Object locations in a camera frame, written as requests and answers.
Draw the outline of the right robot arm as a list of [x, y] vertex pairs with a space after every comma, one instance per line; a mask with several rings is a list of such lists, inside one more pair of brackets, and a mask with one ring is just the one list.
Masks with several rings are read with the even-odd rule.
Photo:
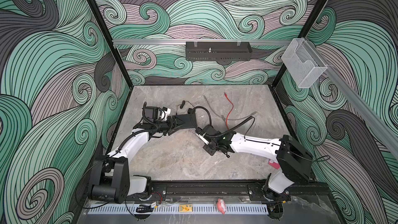
[[282, 194], [293, 184], [310, 182], [313, 157], [296, 139], [284, 135], [279, 139], [256, 138], [235, 131], [221, 133], [211, 125], [196, 128], [196, 135], [205, 143], [204, 149], [210, 154], [220, 151], [227, 157], [230, 153], [249, 153], [264, 157], [277, 165], [265, 188]]

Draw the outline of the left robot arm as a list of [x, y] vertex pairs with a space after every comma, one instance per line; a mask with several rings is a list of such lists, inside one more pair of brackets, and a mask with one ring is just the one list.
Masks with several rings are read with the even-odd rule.
[[88, 199], [121, 204], [135, 194], [151, 195], [151, 178], [131, 175], [129, 163], [157, 133], [172, 135], [191, 128], [188, 115], [171, 116], [171, 109], [143, 104], [142, 119], [114, 150], [98, 157], [90, 169]]

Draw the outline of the black network switch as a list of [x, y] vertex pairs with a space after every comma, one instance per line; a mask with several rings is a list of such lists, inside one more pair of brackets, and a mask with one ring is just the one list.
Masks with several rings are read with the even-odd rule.
[[173, 116], [175, 122], [175, 129], [192, 129], [197, 126], [197, 121], [195, 116], [191, 116], [190, 114], [183, 115], [175, 115]]

